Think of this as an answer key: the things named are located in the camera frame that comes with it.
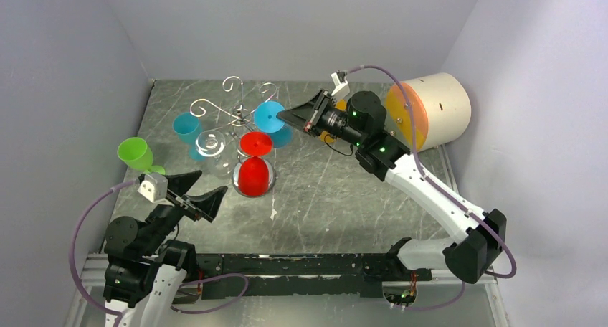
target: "blue plastic cup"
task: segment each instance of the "blue plastic cup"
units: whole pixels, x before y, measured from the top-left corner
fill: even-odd
[[[190,113],[182,113],[173,120],[173,131],[182,142],[190,146],[189,155],[195,161],[205,159],[196,149],[196,137],[203,132],[201,122]]]
[[[285,108],[276,101],[260,103],[253,113],[253,122],[263,133],[279,132],[285,122],[277,118],[277,114]]]
[[[273,148],[282,148],[291,142],[292,131],[291,127],[285,125],[277,132],[267,133],[272,139]]]

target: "green cup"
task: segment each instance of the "green cup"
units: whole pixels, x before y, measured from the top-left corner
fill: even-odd
[[[118,158],[136,171],[150,173],[152,171],[165,174],[165,168],[153,166],[152,150],[143,138],[131,137],[118,146]]]

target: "light gray wall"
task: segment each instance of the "light gray wall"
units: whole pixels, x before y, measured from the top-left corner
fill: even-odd
[[[513,326],[608,320],[606,1],[479,0],[443,65],[473,107],[459,187],[508,216]]]
[[[109,0],[151,77],[256,80],[436,73],[476,1]]]
[[[77,217],[121,181],[149,83],[105,0],[0,0],[0,325],[61,326]],[[114,198],[79,238],[98,250]]]

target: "gray marble surface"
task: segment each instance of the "gray marble surface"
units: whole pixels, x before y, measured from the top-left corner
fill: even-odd
[[[255,108],[264,97],[258,88],[263,82],[244,83],[245,106]],[[286,107],[304,103],[330,82],[274,82],[278,100]],[[351,92],[370,90],[383,98],[387,84],[354,83]],[[189,194],[198,195],[221,185],[229,191],[215,221],[182,219],[179,239],[196,246],[197,252],[386,252],[402,237],[419,240],[447,234],[417,203],[399,190],[380,182],[359,167],[354,156],[333,152],[320,139],[294,131],[292,142],[266,156],[278,172],[276,185],[260,198],[238,194],[229,179],[208,175],[203,161],[193,161],[188,146],[174,134],[174,118],[189,111],[192,101],[206,98],[230,108],[240,99],[240,91],[226,93],[216,80],[156,81],[138,136],[146,139],[155,164],[167,174],[201,169],[204,174]],[[207,108],[201,117],[204,129],[230,121],[229,116]],[[348,152],[344,143],[336,147]],[[236,159],[234,142],[226,149]],[[424,165],[447,182],[440,152],[433,148],[420,154]],[[139,173],[128,169],[125,179]],[[113,218],[132,216],[145,219],[154,205],[136,193],[123,190]]]

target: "red cup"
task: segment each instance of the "red cup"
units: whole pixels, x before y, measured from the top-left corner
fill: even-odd
[[[272,139],[266,133],[252,131],[241,138],[241,149],[249,156],[265,156],[272,150]]]
[[[239,170],[239,189],[246,196],[262,196],[268,191],[269,177],[270,172],[264,160],[256,156],[250,157]]]

